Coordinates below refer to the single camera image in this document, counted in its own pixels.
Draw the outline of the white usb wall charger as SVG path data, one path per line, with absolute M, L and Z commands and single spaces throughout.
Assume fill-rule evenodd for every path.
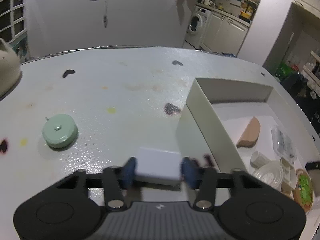
M 141 147 L 135 159 L 137 181 L 165 186 L 180 183 L 182 156 L 179 152 Z

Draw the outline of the half round wooden coaster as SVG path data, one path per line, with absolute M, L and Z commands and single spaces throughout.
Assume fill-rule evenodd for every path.
M 253 148 L 259 138 L 261 124 L 259 120 L 254 116 L 246 126 L 240 139 L 238 140 L 236 147 Z

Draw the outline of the white plastic suction hook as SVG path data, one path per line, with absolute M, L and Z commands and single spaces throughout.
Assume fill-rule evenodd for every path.
M 262 153 L 255 151 L 250 159 L 255 168 L 253 176 L 272 188 L 290 194 L 297 185 L 294 166 L 284 157 L 280 161 L 270 160 Z

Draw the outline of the white shallow cardboard box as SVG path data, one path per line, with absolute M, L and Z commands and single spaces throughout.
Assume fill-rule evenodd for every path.
M 254 116 L 261 124 L 256 145 L 237 148 Z M 203 156 L 210 154 L 221 172 L 241 169 L 253 173 L 250 159 L 255 151 L 270 160 L 280 160 L 271 136 L 271 129 L 276 126 L 295 147 L 295 168 L 319 160 L 319 137 L 284 89 L 245 81 L 196 78 L 178 123 L 177 139 L 184 156 L 203 162 Z

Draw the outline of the mint green round lid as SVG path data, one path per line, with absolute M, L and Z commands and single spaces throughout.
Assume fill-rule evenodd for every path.
M 67 114 L 57 114 L 46 118 L 42 136 L 50 148 L 62 149 L 72 144 L 78 136 L 74 119 Z

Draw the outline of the clear plastic ribbed container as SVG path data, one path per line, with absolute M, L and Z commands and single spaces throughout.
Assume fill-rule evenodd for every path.
M 294 164 L 297 159 L 295 147 L 290 137 L 278 126 L 271 129 L 272 144 L 274 152 L 289 163 Z

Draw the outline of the green elephant round coaster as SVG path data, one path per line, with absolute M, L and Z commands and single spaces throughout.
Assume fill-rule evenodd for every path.
M 311 179 L 306 171 L 303 169 L 296 170 L 297 184 L 292 191 L 294 200 L 307 213 L 311 210 L 313 205 L 313 186 Z

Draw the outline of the black fabric chair back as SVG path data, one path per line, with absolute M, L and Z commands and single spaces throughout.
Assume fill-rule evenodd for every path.
M 280 82 L 283 88 L 293 98 L 296 97 L 306 87 L 307 83 L 308 79 L 299 72 L 291 72 Z

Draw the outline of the white kitchen base cabinets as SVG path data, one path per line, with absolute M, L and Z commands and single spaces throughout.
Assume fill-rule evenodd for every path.
M 249 27 L 218 12 L 211 12 L 200 47 L 205 51 L 236 56 Z

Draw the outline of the cream ceramic cat jar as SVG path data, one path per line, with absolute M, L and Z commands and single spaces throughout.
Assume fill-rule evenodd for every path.
M 14 50 L 1 38 L 0 48 L 0 96 L 4 96 L 18 81 L 20 62 Z

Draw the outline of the white front-load washing machine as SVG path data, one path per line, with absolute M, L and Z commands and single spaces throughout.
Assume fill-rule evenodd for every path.
M 211 14 L 212 12 L 208 9 L 199 6 L 195 7 L 185 35 L 185 42 L 195 49 L 199 49 L 201 45 Z

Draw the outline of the white dark drawer cabinet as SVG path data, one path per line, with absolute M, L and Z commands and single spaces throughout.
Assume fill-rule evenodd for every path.
M 24 0 L 1 0 L 1 38 L 15 43 L 26 34 Z

